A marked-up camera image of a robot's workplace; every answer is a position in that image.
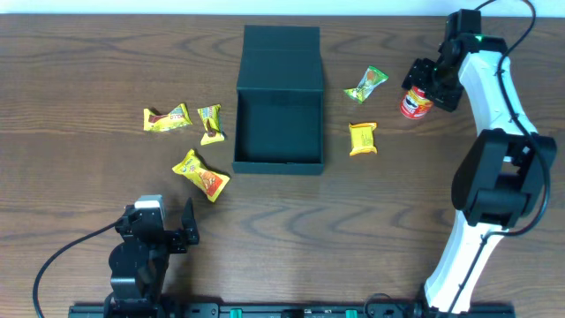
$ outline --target candy wrapper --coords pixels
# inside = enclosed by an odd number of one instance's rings
[[[192,125],[186,105],[181,103],[167,115],[155,115],[151,110],[143,110],[143,130],[148,132],[166,132],[171,129]]]
[[[344,89],[343,91],[358,103],[362,103],[369,97],[375,87],[386,80],[388,80],[387,74],[379,71],[376,67],[369,66],[356,88]]]
[[[350,124],[351,133],[351,152],[350,155],[377,153],[374,146],[373,130],[377,128],[377,123]]]
[[[220,107],[220,104],[217,104],[198,109],[202,124],[204,124],[204,129],[206,129],[206,133],[204,133],[200,141],[202,146],[224,140],[219,114]]]
[[[191,180],[200,190],[204,191],[208,199],[214,202],[230,177],[208,170],[191,149],[185,159],[173,167],[176,174],[183,175]]]

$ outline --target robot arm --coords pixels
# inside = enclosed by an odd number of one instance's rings
[[[501,38],[480,30],[480,11],[460,10],[448,17],[445,41],[437,62],[418,59],[404,80],[405,89],[416,86],[426,98],[447,111],[455,110],[463,90],[471,101],[478,138],[463,160],[452,184],[456,220],[438,267],[426,280],[428,307],[448,312],[488,232],[508,231],[527,216],[542,186],[539,160],[510,116],[497,79],[497,66],[506,51]],[[526,117],[510,76],[510,61],[502,63],[502,81],[520,123],[534,135],[551,165],[554,140],[537,135]],[[503,163],[518,168],[503,173]],[[502,236],[487,240],[452,313],[468,312],[471,293],[488,257]]]

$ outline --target dark green box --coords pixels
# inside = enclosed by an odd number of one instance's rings
[[[245,26],[237,80],[237,173],[321,174],[320,29]]]

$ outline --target wooden table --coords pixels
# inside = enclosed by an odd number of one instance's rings
[[[485,19],[483,30],[513,42],[528,23]],[[233,173],[244,24],[321,27],[323,175]],[[438,56],[444,25],[443,17],[1,16],[0,316],[33,316],[33,281],[49,256],[148,193],[164,195],[170,228],[194,199],[201,243],[171,257],[164,286],[180,299],[413,297],[447,242],[451,180],[476,133],[466,96],[456,112],[434,109],[419,121],[398,109],[404,75],[415,58]],[[521,317],[565,310],[564,28],[565,20],[541,19],[512,56],[530,120],[559,147],[550,209],[530,235],[499,244],[473,294],[511,300]],[[369,64],[390,78],[359,106],[342,89]],[[144,108],[167,112],[180,102],[195,125],[142,131]],[[215,103],[227,140],[201,147],[196,109]],[[349,157],[348,123],[368,120],[379,122],[379,154]],[[216,203],[171,171],[190,148],[232,176]],[[108,231],[57,259],[41,281],[44,313],[102,301],[120,241]]]

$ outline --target black cable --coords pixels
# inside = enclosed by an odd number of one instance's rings
[[[494,1],[496,1],[496,0],[488,0],[488,1],[485,1],[485,2],[482,3],[480,6],[478,6],[477,8],[475,8],[475,10],[481,10],[485,5],[491,4],[491,3],[493,3]]]
[[[45,272],[45,270],[47,270],[47,267],[62,253],[64,253],[64,251],[68,250],[69,248],[76,246],[78,243],[86,241],[87,239],[90,239],[92,237],[95,237],[96,235],[103,233],[111,228],[113,228],[114,226],[117,225],[119,221],[115,221],[114,223],[107,225],[103,228],[101,228],[98,231],[94,231],[82,238],[76,239],[74,241],[72,241],[71,243],[63,246],[61,249],[59,249],[58,251],[56,251],[51,257],[49,257],[49,259],[45,262],[45,264],[43,264],[43,266],[41,266],[41,269],[39,270],[39,273],[37,273],[37,276],[35,277],[35,282],[34,282],[34,292],[33,292],[33,296],[32,298],[34,299],[34,307],[35,307],[35,312],[37,313],[37,316],[39,318],[44,318],[45,316],[43,315],[43,312],[41,311],[41,306],[39,305],[39,282],[41,281],[41,277],[43,276],[43,273]]]
[[[509,232],[493,231],[493,232],[488,232],[484,237],[482,237],[480,248],[478,249],[477,253],[475,254],[475,258],[473,259],[473,262],[471,263],[471,266],[469,267],[469,270],[467,271],[467,275],[465,275],[465,279],[459,285],[459,290],[457,291],[456,296],[453,298],[453,301],[451,302],[451,305],[449,306],[449,310],[447,312],[447,317],[449,317],[449,315],[453,312],[453,308],[455,307],[457,300],[459,299],[459,296],[461,295],[461,292],[465,288],[465,285],[467,285],[467,282],[469,281],[469,278],[471,277],[471,273],[474,270],[475,266],[477,265],[478,258],[482,254],[483,249],[485,248],[486,242],[488,241],[488,239],[490,237],[494,236],[494,235],[500,235],[500,236],[503,236],[503,237],[518,237],[518,236],[524,235],[525,233],[531,231],[539,223],[539,221],[541,220],[543,215],[546,213],[547,205],[549,204],[549,197],[550,197],[550,193],[551,193],[551,176],[549,175],[549,166],[547,165],[546,159],[543,157],[543,155],[539,151],[539,145],[538,145],[537,141],[533,139],[533,137],[531,136],[531,133],[528,132],[525,129],[525,127],[524,127],[524,125],[522,125],[522,123],[520,123],[518,115],[516,114],[516,112],[514,111],[514,108],[512,107],[512,103],[510,101],[508,92],[506,91],[506,87],[504,86],[504,81],[502,80],[502,73],[503,73],[502,64],[504,62],[504,59],[506,57],[508,57],[510,52],[512,52],[526,38],[526,36],[528,36],[528,34],[533,29],[533,27],[536,23],[536,8],[534,8],[533,4],[531,4],[529,0],[522,0],[522,1],[524,1],[530,7],[530,10],[531,10],[530,26],[528,27],[528,29],[526,29],[526,31],[524,32],[524,34],[522,34],[522,36],[518,39],[518,41],[516,41],[516,43],[514,43],[514,45],[512,45],[506,52],[504,52],[504,54],[502,54],[501,59],[499,60],[498,66],[496,68],[496,77],[498,79],[498,84],[501,88],[502,97],[504,98],[504,102],[506,103],[506,106],[508,108],[508,112],[510,113],[510,116],[512,117],[512,121],[514,123],[516,123],[516,126],[518,127],[520,132],[522,132],[524,137],[528,140],[528,143],[529,143],[528,146],[531,147],[531,149],[534,151],[534,154],[539,159],[539,164],[541,165],[542,175],[543,175],[543,179],[544,179],[543,199],[542,199],[542,203],[539,205],[538,213],[521,230],[509,231]],[[481,4],[478,7],[478,9],[480,9],[480,8],[484,7],[485,5],[490,4],[492,2],[494,2],[494,0],[486,1],[485,3]]]
[[[363,305],[363,314],[365,314],[367,316],[367,318],[374,318],[374,315],[371,314],[369,312],[369,305],[371,304],[370,301],[376,298],[388,298],[390,300],[393,300],[392,297],[388,296],[386,293],[384,292],[377,292],[374,293],[373,295],[369,296],[367,298],[367,300],[365,301],[365,304]],[[405,309],[402,309],[400,306],[398,306],[398,304],[395,303],[396,308],[398,308],[398,310],[400,310],[401,313],[405,314]]]

